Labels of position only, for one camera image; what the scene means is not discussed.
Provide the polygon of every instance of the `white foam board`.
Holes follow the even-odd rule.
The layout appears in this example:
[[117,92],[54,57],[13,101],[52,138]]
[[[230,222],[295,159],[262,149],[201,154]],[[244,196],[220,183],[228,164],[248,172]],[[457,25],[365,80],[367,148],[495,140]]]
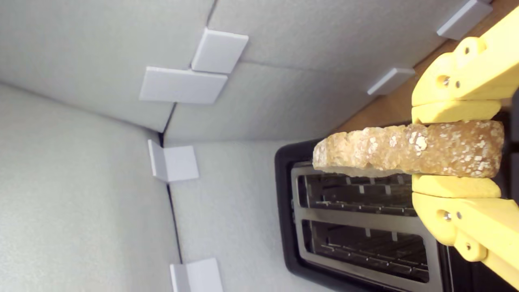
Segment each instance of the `white foam board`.
[[148,148],[154,177],[164,182],[199,177],[193,146],[163,149],[153,140],[148,140]]
[[191,68],[196,71],[231,73],[249,37],[205,29]]
[[164,149],[155,141],[148,140],[149,158],[152,161],[152,175],[162,181],[168,181]]
[[193,146],[164,148],[168,181],[198,178],[198,167]]
[[486,2],[488,1],[469,0],[436,33],[442,37],[461,39],[471,28],[492,12],[492,5]]
[[223,292],[215,258],[170,265],[173,292]]
[[213,4],[1,1],[0,80],[162,132],[173,105],[139,101],[144,68],[187,70]]
[[140,100],[214,103],[227,76],[190,70],[147,67]]
[[406,80],[415,75],[415,70],[409,68],[392,68],[379,79],[375,85],[368,89],[367,94],[371,96],[390,94]]

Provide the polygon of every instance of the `white wall panel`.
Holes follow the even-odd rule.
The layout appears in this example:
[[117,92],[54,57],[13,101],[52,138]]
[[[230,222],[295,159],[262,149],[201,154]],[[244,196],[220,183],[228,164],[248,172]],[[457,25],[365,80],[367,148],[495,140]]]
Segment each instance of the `white wall panel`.
[[282,140],[323,137],[373,97],[354,74],[240,62],[213,105],[179,103],[166,140]]
[[172,290],[156,133],[0,86],[0,137],[0,290]]
[[412,67],[445,39],[436,30],[465,0],[219,0],[209,28],[246,34],[242,60],[367,73]]
[[172,104],[139,101],[146,66],[188,68],[213,0],[0,4],[0,81],[162,131]]

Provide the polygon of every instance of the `wooden surface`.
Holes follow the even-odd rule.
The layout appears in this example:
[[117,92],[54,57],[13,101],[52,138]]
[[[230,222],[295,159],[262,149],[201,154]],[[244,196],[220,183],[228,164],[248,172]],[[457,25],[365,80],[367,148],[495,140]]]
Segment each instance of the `wooden surface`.
[[[467,36],[481,36],[489,28],[494,26],[499,20],[505,17],[510,11],[519,6],[519,0],[494,0],[492,2],[494,10],[476,25]],[[416,83],[439,55],[453,51],[459,41],[447,40],[438,49],[419,62],[415,67],[416,76],[409,79],[391,94],[380,96],[365,108],[340,125],[333,132],[361,130],[365,127],[380,127],[391,124],[402,123],[411,120],[411,94]],[[503,105],[509,106],[510,99],[503,100]]]

